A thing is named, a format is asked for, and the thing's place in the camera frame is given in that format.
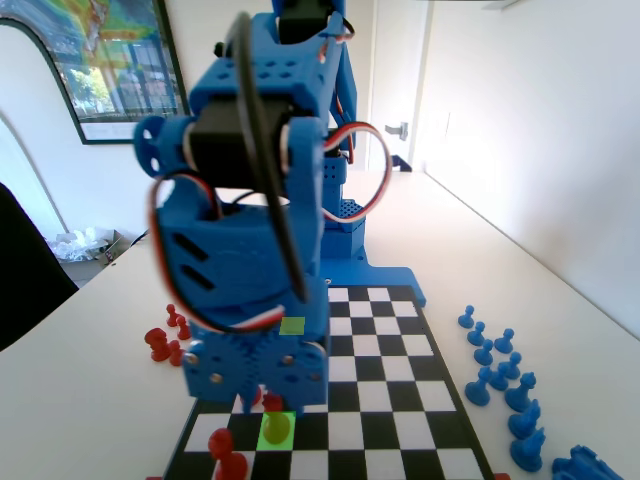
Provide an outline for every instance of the white wall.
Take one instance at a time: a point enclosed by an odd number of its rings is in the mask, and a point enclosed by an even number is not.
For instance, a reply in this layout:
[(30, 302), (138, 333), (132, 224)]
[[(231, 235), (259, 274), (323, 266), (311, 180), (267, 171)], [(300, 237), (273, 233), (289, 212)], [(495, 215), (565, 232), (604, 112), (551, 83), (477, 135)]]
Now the white wall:
[[(272, 11), (269, 0), (166, 3), (187, 92), (214, 61), (214, 45), (224, 40), (238, 11)], [(348, 5), (348, 18), (358, 32), (349, 45), (359, 89), (358, 116), (367, 120), (373, 0)], [(0, 65), (5, 66), (0, 73), (0, 113), (16, 130), (67, 227), (116, 228), (129, 237), (145, 230), (151, 179), (138, 166), (133, 148), (82, 145), (35, 45), (22, 32), (2, 26), (0, 46)]]
[(638, 336), (640, 3), (482, 6), (436, 2), (416, 152)]

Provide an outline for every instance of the framed picture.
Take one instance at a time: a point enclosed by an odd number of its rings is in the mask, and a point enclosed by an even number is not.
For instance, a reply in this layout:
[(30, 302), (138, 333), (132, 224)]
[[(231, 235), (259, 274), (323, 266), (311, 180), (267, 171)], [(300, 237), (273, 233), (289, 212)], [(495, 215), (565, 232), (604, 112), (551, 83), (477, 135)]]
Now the framed picture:
[(163, 0), (0, 0), (40, 48), (84, 144), (131, 143), (149, 115), (188, 114)]

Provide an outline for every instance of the white table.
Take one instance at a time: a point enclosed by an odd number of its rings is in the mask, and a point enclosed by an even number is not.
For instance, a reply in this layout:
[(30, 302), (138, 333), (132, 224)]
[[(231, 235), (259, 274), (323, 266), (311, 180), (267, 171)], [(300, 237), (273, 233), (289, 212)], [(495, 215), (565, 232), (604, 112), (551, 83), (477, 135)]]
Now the white table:
[[(378, 178), (350, 174), (347, 193), (364, 201)], [(367, 220), (366, 246), (373, 265), (415, 272), (495, 472), (548, 479), (553, 458), (579, 443), (623, 477), (637, 477), (640, 342), (424, 175), (394, 176)], [(143, 341), (164, 326), (169, 301), (145, 241), (0, 353), (3, 480), (162, 475), (194, 401), (181, 371), (152, 362)], [(536, 374), (532, 397), (547, 433), (545, 466), (536, 475), (509, 456), (512, 412), (502, 396), (492, 391), (486, 408), (464, 397), (478, 372), (456, 321), (467, 304), (476, 306), (489, 338), (515, 330), (522, 368)]]

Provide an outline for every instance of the cable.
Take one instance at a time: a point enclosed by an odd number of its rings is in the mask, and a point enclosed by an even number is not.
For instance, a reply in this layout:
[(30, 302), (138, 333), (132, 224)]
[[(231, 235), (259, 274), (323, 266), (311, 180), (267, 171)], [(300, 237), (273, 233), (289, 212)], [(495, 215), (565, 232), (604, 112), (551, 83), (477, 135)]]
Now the cable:
[(336, 217), (333, 213), (329, 212), (328, 210), (325, 210), (324, 208), (322, 209), (322, 211), (324, 212), (324, 216), (327, 220), (331, 220), (337, 223), (357, 222), (358, 220), (363, 219), (371, 210), (373, 210), (376, 207), (376, 205), (378, 205), (382, 197), (384, 196), (387, 190), (387, 187), (389, 186), (389, 181), (391, 180), (391, 172), (393, 170), (393, 159), (391, 158), (391, 152), (389, 152), (389, 148), (387, 147), (387, 144), (385, 143), (384, 138), (382, 137), (382, 134), (378, 130), (376, 130), (376, 128), (373, 125), (370, 125), (366, 122), (352, 122), (352, 123), (344, 124), (338, 130), (336, 130), (336, 132), (334, 132), (334, 134), (331, 137), (327, 139), (327, 141), (324, 144), (325, 152), (333, 150), (338, 145), (340, 145), (340, 142), (342, 142), (347, 135), (351, 135), (355, 132), (367, 132), (373, 135), (374, 137), (376, 137), (378, 140), (380, 140), (380, 143), (382, 144), (382, 149), (384, 150), (384, 155), (386, 158), (385, 170), (384, 170), (384, 175), (382, 177), (382, 181), (380, 182), (380, 186), (378, 187), (378, 190), (376, 191), (375, 195), (369, 201), (369, 203), (367, 203), (363, 207), (363, 209), (360, 210), (358, 213), (351, 215), (349, 217), (340, 218), (340, 217)]
[(247, 13), (240, 13), (232, 27), (233, 60), (238, 79), (238, 114), (247, 149), (249, 166), (253, 171), (257, 190), (267, 198), (271, 223), (284, 257), (291, 285), (300, 301), (306, 303), (309, 294), (304, 273), (295, 251), (291, 230), (280, 206), (276, 185), (279, 175), (268, 136), (267, 119), (256, 88), (251, 65), (251, 20)]
[(202, 313), (197, 311), (195, 308), (192, 308), (189, 305), (189, 302), (184, 299), (182, 292), (178, 289), (175, 282), (173, 281), (169, 266), (167, 265), (166, 249), (162, 241), (162, 235), (160, 234), (158, 210), (156, 205), (156, 197), (158, 195), (160, 185), (162, 185), (162, 183), (166, 180), (171, 180), (175, 177), (183, 177), (193, 181), (207, 194), (212, 206), (217, 203), (215, 195), (209, 185), (199, 175), (191, 171), (180, 171), (174, 174), (168, 174), (162, 177), (158, 177), (156, 182), (151, 187), (148, 203), (149, 225), (154, 250), (159, 260), (160, 272), (162, 273), (165, 285), (171, 292), (172, 296), (176, 299), (176, 302), (180, 305), (182, 310), (188, 314), (189, 320), (191, 320), (201, 328), (217, 333), (249, 333), (255, 332), (257, 330), (271, 328), (274, 324), (282, 320), (282, 317), (284, 316), (284, 307), (282, 305), (276, 305), (274, 308), (267, 310), (266, 312), (260, 313), (248, 320), (240, 322), (233, 327), (228, 327), (211, 320), (203, 320), (202, 317), (204, 317), (204, 315), (202, 315)]

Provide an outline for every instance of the red and white wire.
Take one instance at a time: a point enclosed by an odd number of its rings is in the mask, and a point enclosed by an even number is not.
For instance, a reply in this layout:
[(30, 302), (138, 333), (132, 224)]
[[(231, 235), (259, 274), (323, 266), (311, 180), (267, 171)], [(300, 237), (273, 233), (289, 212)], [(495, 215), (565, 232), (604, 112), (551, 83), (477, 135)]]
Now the red and white wire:
[[(209, 330), (215, 333), (226, 333), (222, 330), (218, 330), (212, 327), (208, 322), (200, 318), (200, 315), (191, 308), (186, 302), (182, 300), (182, 296), (178, 293), (177, 289), (173, 285), (171, 275), (169, 274), (169, 266), (167, 264), (167, 259), (165, 257), (164, 248), (162, 246), (162, 241), (160, 240), (160, 231), (158, 228), (158, 210), (157, 210), (157, 196), (158, 190), (160, 189), (160, 185), (165, 180), (171, 180), (173, 178), (188, 178), (193, 181), (198, 187), (200, 187), (209, 198), (211, 202), (212, 208), (218, 205), (215, 194), (211, 187), (202, 180), (201, 178), (195, 175), (189, 175), (187, 173), (179, 173), (173, 177), (159, 177), (156, 182), (152, 185), (151, 190), (149, 192), (149, 202), (148, 202), (148, 215), (149, 215), (149, 224), (151, 230), (151, 238), (153, 240), (153, 247), (158, 259), (158, 264), (160, 266), (160, 272), (162, 273), (162, 278), (164, 280), (165, 285), (171, 292), (173, 298), (175, 299), (178, 306), (188, 315), (189, 320), (198, 325), (200, 328)], [(254, 317), (249, 318), (248, 320), (244, 320), (235, 325), (231, 325), (229, 328), (234, 328), (244, 333), (261, 330), (270, 325), (274, 325), (284, 317), (284, 307), (282, 305), (276, 305), (274, 308), (267, 310), (266, 312), (260, 313)]]
[(373, 210), (376, 207), (376, 205), (378, 205), (378, 203), (380, 203), (380, 200), (382, 200), (382, 197), (384, 196), (387, 190), (387, 187), (389, 186), (389, 181), (391, 180), (391, 172), (393, 170), (393, 159), (391, 158), (391, 152), (389, 151), (389, 147), (387, 147), (387, 144), (385, 143), (384, 138), (382, 137), (382, 134), (373, 125), (369, 123), (352, 122), (352, 123), (344, 124), (338, 130), (336, 130), (331, 137), (327, 139), (327, 141), (324, 144), (325, 152), (329, 150), (333, 150), (338, 145), (340, 145), (340, 143), (347, 136), (350, 136), (351, 134), (356, 132), (370, 133), (371, 135), (376, 137), (382, 144), (382, 149), (384, 150), (384, 156), (386, 160), (384, 175), (382, 176), (382, 181), (380, 182), (380, 186), (378, 187), (378, 190), (374, 194), (373, 198), (358, 213), (348, 217), (340, 218), (323, 208), (322, 211), (324, 212), (324, 217), (327, 220), (331, 220), (332, 222), (353, 223), (363, 219), (369, 212), (371, 212), (371, 210)]

